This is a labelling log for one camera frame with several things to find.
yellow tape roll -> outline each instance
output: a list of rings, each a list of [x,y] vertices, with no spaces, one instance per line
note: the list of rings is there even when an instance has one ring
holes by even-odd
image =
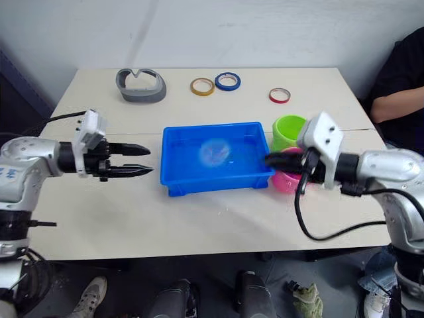
[[[196,88],[194,88],[194,85],[198,81],[204,81],[204,82],[208,83],[209,86],[211,86],[211,89],[209,91],[198,91],[198,90],[196,90]],[[195,93],[198,96],[208,96],[208,95],[211,95],[213,93],[213,91],[215,90],[215,84],[210,79],[207,79],[207,78],[196,78],[190,84],[190,89],[193,93]]]

robotic arm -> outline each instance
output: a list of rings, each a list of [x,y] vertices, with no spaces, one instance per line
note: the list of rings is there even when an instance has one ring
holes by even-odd
[[[105,122],[93,110],[88,110],[79,123],[72,142],[20,137],[0,150],[0,318],[15,317],[15,308],[20,315],[28,312],[49,288],[49,283],[41,282],[42,272],[49,275],[48,263],[28,247],[27,237],[30,227],[56,226],[32,219],[46,178],[78,173],[106,182],[153,170],[138,164],[111,166],[112,154],[143,156],[150,151],[137,144],[107,142]]]
[[[346,195],[373,195],[382,206],[396,252],[402,304],[408,311],[424,313],[424,158],[404,149],[346,154],[341,152],[342,139],[343,133],[332,118],[321,113],[299,134],[297,144],[303,154],[272,153],[266,163],[302,175],[295,208],[303,232],[313,240],[331,239],[346,231],[327,238],[315,238],[307,232],[299,218],[299,195],[304,193],[307,181],[324,183],[327,189],[338,185]]]

gray plastic holder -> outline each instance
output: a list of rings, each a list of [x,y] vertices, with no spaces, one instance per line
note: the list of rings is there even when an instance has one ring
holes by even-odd
[[[156,84],[153,87],[147,88],[126,88],[125,79],[129,74],[132,74],[137,78],[141,73],[154,76],[156,78]],[[166,95],[166,84],[162,76],[154,70],[141,69],[137,73],[134,73],[130,68],[123,68],[119,70],[116,77],[116,82],[122,97],[126,101],[132,102],[143,102],[143,103],[157,103],[163,100]]]

sneaker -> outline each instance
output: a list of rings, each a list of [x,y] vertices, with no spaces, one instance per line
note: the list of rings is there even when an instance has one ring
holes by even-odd
[[[364,300],[365,318],[382,318],[383,310],[390,303],[390,298],[385,295],[369,293]]]
[[[67,318],[93,318],[94,311],[105,299],[106,291],[106,277],[94,278],[85,288],[72,314]]]

black shirt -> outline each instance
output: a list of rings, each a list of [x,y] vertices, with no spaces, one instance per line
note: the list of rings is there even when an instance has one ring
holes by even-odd
[[[397,43],[368,97],[375,98],[424,86],[424,27]],[[424,155],[424,109],[379,124],[387,141]]]

